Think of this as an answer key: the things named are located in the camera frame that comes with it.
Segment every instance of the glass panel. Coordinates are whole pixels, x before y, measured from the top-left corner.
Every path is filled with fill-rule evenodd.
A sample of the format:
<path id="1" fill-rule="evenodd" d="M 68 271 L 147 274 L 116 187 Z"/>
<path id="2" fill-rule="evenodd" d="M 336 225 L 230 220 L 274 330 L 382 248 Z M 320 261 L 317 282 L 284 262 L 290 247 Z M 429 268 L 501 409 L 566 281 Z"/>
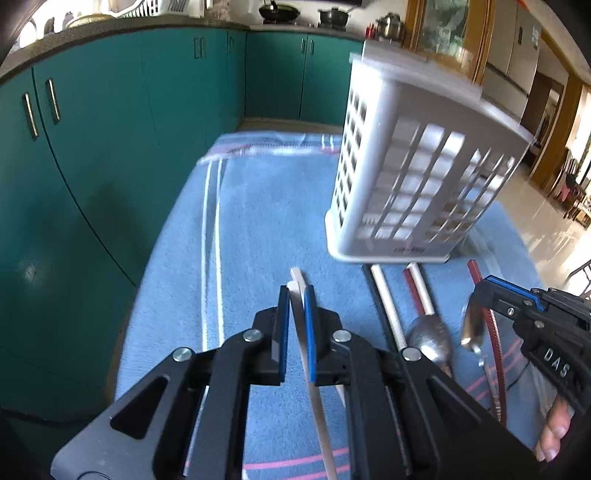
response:
<path id="1" fill-rule="evenodd" d="M 468 73 L 473 52 L 465 45 L 469 0 L 426 0 L 417 51 Z"/>

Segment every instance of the metal bolt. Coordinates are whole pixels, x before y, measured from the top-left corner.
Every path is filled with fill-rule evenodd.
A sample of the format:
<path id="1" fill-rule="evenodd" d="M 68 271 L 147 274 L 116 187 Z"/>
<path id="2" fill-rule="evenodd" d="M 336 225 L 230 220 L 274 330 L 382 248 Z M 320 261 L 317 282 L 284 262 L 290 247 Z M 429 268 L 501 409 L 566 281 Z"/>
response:
<path id="1" fill-rule="evenodd" d="M 251 328 L 242 334 L 246 342 L 258 342 L 262 338 L 262 332 L 256 328 Z"/>
<path id="2" fill-rule="evenodd" d="M 333 332 L 333 340 L 339 343 L 346 343 L 351 340 L 351 332 L 348 330 L 337 330 Z"/>
<path id="3" fill-rule="evenodd" d="M 189 360 L 192 354 L 193 352 L 190 348 L 182 346 L 173 352 L 173 360 L 175 362 L 184 362 L 185 360 Z"/>
<path id="4" fill-rule="evenodd" d="M 402 351 L 402 357 L 408 362 L 416 362 L 420 360 L 423 355 L 418 348 L 410 346 Z"/>

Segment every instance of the tile floor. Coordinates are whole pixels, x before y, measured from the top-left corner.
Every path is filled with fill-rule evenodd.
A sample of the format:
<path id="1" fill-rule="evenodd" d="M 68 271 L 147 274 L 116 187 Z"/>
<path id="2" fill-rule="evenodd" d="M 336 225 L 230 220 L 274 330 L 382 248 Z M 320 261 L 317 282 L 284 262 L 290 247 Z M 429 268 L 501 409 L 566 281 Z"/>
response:
<path id="1" fill-rule="evenodd" d="M 298 121 L 247 119 L 238 130 L 279 130 L 339 134 L 341 127 Z M 568 283 L 570 272 L 591 259 L 591 229 L 563 219 L 564 212 L 548 201 L 528 181 L 528 170 L 520 167 L 503 187 L 497 198 L 515 227 L 546 287 L 565 289 L 579 295 L 589 281 L 578 273 Z"/>

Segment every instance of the blue tablecloth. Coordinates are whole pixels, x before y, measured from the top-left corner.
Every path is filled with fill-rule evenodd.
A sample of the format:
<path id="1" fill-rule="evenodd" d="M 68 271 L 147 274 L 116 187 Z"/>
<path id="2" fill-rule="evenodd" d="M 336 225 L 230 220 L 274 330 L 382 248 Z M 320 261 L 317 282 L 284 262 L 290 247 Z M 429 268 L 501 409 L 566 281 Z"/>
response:
<path id="1" fill-rule="evenodd" d="M 300 267 L 319 305 L 337 311 L 343 325 L 385 348 L 360 265 L 334 260 L 327 251 L 324 214 L 329 208 L 340 136 L 239 132 L 220 137 L 197 162 L 152 252 L 125 339 L 117 383 L 119 397 L 178 346 L 215 348 L 252 324 L 255 312 L 277 302 L 279 287 Z M 426 265 L 434 302 L 454 345 L 456 381 L 484 406 L 488 384 L 475 356 L 459 347 L 462 307 L 473 283 L 466 261 L 483 275 L 525 288 L 541 281 L 517 231 L 494 203 L 467 240 L 443 265 Z M 401 265 L 384 272 L 407 328 L 416 317 Z M 525 367 L 509 320 L 500 317 L 508 383 Z M 244 477 L 326 476 L 314 428 L 297 338 L 290 324 L 286 382 L 254 387 L 248 410 Z M 508 393 L 508 427 L 533 447 L 542 426 L 527 369 Z M 336 465 L 349 477 L 345 410 L 334 387 L 322 388 Z"/>

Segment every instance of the refrigerator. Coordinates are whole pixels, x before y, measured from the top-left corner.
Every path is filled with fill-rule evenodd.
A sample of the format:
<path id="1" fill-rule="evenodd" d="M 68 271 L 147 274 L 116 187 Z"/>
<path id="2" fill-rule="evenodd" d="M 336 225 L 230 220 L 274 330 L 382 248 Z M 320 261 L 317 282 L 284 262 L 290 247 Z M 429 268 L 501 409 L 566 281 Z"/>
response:
<path id="1" fill-rule="evenodd" d="M 482 96 L 520 121 L 534 82 L 541 25 L 515 0 L 496 0 Z"/>

